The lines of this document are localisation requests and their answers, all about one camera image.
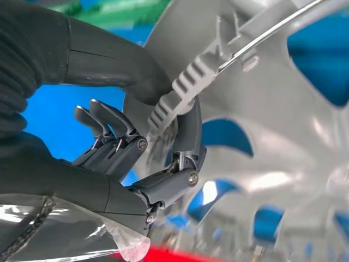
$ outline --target robotic arm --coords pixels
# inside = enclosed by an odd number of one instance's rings
[[[147,234],[158,208],[197,183],[198,100],[178,118],[173,163],[133,186],[124,178],[147,147],[118,109],[92,100],[75,108],[96,142],[72,163],[53,158],[39,138],[23,132],[19,113],[41,84],[118,86],[155,105],[171,83],[145,49],[105,30],[18,0],[0,0],[0,194],[54,195]]]

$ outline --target plastic wrap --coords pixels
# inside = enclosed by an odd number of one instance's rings
[[[45,197],[0,196],[0,252],[8,249],[33,225]],[[150,240],[130,228],[82,207],[51,198],[54,206],[29,241],[5,261],[78,261],[120,252],[137,262]]]

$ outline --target metal wire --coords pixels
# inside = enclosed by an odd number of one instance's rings
[[[310,4],[308,4],[308,5],[305,5],[301,9],[298,9],[298,11],[295,11],[295,13],[292,14],[292,15],[289,15],[279,23],[277,23],[276,25],[273,26],[273,27],[271,27],[270,29],[252,40],[251,42],[248,43],[247,45],[244,46],[243,48],[237,51],[237,53],[234,54],[233,57],[231,59],[230,59],[229,61],[227,61],[222,65],[221,65],[219,69],[218,69],[218,72],[220,73],[226,68],[228,68],[228,66],[233,64],[234,62],[235,62],[236,60],[237,60],[238,58],[247,53],[248,51],[265,41],[265,39],[268,39],[281,29],[283,29],[283,27],[285,26],[287,26],[289,25],[289,23],[291,22],[293,22],[295,19],[299,17],[299,16],[302,16],[308,11],[310,11],[319,4],[321,4],[323,2],[325,2],[325,1],[329,1],[329,0],[314,0]]]

